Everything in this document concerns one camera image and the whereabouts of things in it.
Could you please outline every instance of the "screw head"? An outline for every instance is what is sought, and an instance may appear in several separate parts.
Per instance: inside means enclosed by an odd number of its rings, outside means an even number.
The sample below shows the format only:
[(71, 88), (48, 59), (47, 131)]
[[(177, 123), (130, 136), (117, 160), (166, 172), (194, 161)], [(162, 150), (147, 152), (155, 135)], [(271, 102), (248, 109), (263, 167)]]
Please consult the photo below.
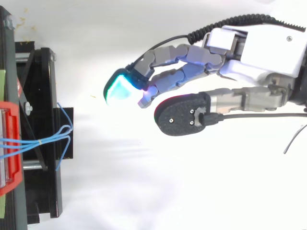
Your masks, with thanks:
[(33, 111), (33, 107), (30, 105), (29, 102), (26, 102), (26, 103), (24, 104), (24, 111), (25, 111), (25, 114), (26, 114), (27, 116), (29, 116), (29, 115), (31, 114), (31, 112)]
[(4, 26), (10, 30), (16, 29), (17, 22), (13, 15), (8, 15), (4, 19)]
[(57, 61), (57, 54), (56, 53), (51, 53), (50, 54), (50, 60), (53, 61), (53, 62)]

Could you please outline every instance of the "white background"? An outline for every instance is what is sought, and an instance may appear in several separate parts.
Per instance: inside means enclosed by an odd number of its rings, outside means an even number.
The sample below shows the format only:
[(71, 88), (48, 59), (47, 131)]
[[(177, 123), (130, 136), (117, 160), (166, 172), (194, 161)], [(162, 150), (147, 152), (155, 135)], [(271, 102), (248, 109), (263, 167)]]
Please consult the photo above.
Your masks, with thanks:
[[(283, 155), (305, 119), (229, 120), (173, 138), (153, 120), (163, 98), (242, 85), (210, 76), (157, 98), (146, 110), (110, 109), (102, 96), (116, 69), (166, 38), (247, 13), (306, 26), (306, 1), (1, 0), (0, 5), (20, 24), (16, 41), (34, 40), (37, 48), (57, 53), (58, 101), (75, 108), (74, 159), (61, 166), (63, 213), (58, 219), (41, 215), (41, 223), (29, 229), (307, 229), (307, 131)], [(302, 110), (289, 104), (278, 112)]]

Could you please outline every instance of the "blue wire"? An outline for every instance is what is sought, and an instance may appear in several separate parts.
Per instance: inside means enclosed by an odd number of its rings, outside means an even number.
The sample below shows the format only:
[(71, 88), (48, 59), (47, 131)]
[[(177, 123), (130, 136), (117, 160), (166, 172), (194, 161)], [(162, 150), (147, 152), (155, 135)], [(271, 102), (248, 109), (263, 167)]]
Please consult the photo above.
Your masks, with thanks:
[[(68, 131), (66, 131), (65, 133), (59, 134), (64, 128), (70, 128)], [(48, 138), (43, 138), (40, 141), (45, 141), (45, 140), (50, 140), (56, 137), (62, 137), (62, 136), (66, 136), (69, 133), (71, 133), (72, 131), (72, 127), (69, 125), (64, 125), (62, 126), (59, 131), (57, 133), (55, 133), (54, 135), (48, 137)], [(7, 139), (7, 138), (0, 138), (0, 141), (2, 142), (12, 142), (12, 143), (21, 143), (21, 144), (36, 144), (39, 143), (39, 140), (16, 140), (16, 139)]]
[[(55, 141), (58, 141), (58, 140), (63, 140), (63, 139), (66, 139), (68, 138), (69, 136), (64, 136), (64, 137), (60, 137), (60, 138), (56, 138), (56, 139), (53, 139), (53, 140), (46, 140), (44, 142), (42, 142), (42, 145), (43, 144), (47, 144), (47, 143), (51, 143), (51, 142), (55, 142)], [(3, 156), (0, 156), (0, 159), (4, 159), (4, 158), (7, 158), (7, 157), (11, 157), (11, 156), (15, 156), (15, 155), (18, 155), (20, 153), (23, 153), (23, 152), (26, 152), (28, 150), (31, 150), (37, 146), (40, 146), (41, 144), (40, 143), (37, 143), (37, 144), (32, 144), (30, 147), (27, 147), (25, 149), (22, 149), (22, 150), (19, 150), (19, 151), (16, 151), (16, 152), (12, 152), (12, 153), (9, 153), (9, 154), (5, 154)]]
[[(54, 135), (48, 137), (48, 138), (43, 138), (43, 139), (40, 139), (40, 140), (15, 140), (15, 139), (7, 139), (7, 138), (0, 138), (0, 141), (2, 142), (13, 142), (13, 143), (22, 143), (22, 144), (26, 144), (26, 145), (20, 145), (20, 146), (10, 146), (10, 145), (0, 145), (0, 148), (5, 148), (5, 149), (22, 149), (22, 150), (19, 150), (19, 151), (16, 151), (16, 152), (13, 152), (13, 153), (9, 153), (9, 154), (5, 154), (3, 156), (0, 156), (0, 159), (4, 159), (4, 158), (7, 158), (7, 157), (11, 157), (11, 156), (15, 156), (15, 155), (18, 155), (20, 153), (24, 153), (26, 151), (29, 151), (33, 148), (36, 148), (40, 145), (43, 145), (43, 144), (47, 144), (47, 143), (50, 143), (50, 142), (55, 142), (55, 141), (58, 141), (58, 140), (62, 140), (62, 139), (68, 139), (67, 141), (67, 144), (65, 146), (65, 149), (61, 155), (61, 158), (59, 160), (59, 163), (56, 167), (56, 171), (59, 169), (60, 165), (61, 165), (61, 162), (65, 156), (65, 153), (67, 151), (67, 148), (71, 142), (71, 138), (70, 136), (67, 136), (71, 131), (73, 131), (73, 125), (72, 125), (72, 122), (71, 122), (71, 119), (69, 118), (69, 116), (67, 115), (67, 113), (65, 112), (65, 110), (62, 108), (62, 106), (58, 103), (60, 109), (62, 110), (62, 112), (64, 113), (64, 115), (67, 117), (68, 121), (69, 121), (69, 125), (64, 125), (62, 126), (59, 131), (57, 133), (55, 133)], [(61, 133), (61, 131), (65, 128), (69, 128), (68, 131), (66, 131), (65, 133)]]

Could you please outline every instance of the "black coiled cable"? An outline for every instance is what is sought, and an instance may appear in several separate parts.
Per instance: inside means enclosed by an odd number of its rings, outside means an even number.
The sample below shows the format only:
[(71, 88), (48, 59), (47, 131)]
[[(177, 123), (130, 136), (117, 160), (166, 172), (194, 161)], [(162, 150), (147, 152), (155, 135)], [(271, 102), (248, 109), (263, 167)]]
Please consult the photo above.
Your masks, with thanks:
[(305, 31), (304, 27), (286, 24), (284, 22), (276, 20), (275, 18), (273, 18), (269, 15), (246, 14), (246, 15), (228, 18), (228, 19), (222, 20), (218, 23), (210, 24), (206, 27), (203, 27), (199, 30), (196, 30), (196, 31), (188, 34), (188, 41), (191, 45), (196, 43), (196, 42), (199, 42), (205, 37), (206, 33), (211, 32), (214, 28), (221, 28), (224, 25), (244, 26), (244, 25), (257, 25), (257, 24), (263, 24), (263, 23), (281, 25), (281, 26), (288, 27), (288, 28), (295, 29), (295, 30), (299, 30), (299, 31), (302, 31), (302, 32)]

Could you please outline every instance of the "red clamp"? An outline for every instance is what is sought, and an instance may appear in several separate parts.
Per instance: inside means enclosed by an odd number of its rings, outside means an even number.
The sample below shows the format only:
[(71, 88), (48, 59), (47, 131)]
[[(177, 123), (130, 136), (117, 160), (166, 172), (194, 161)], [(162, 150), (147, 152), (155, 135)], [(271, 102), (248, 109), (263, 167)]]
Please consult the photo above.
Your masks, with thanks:
[[(3, 129), (6, 136), (3, 138), (17, 139), (20, 140), (19, 133), (19, 106), (10, 102), (0, 102), (0, 109), (4, 110), (5, 116), (3, 117), (5, 122), (2, 120)], [(7, 142), (7, 145), (20, 146), (19, 143)], [(13, 153), (18, 149), (4, 149), (4, 153)], [(22, 162), (21, 155), (15, 155), (12, 157), (5, 158), (5, 186), (0, 188), (0, 196), (10, 192), (14, 189), (22, 180)]]

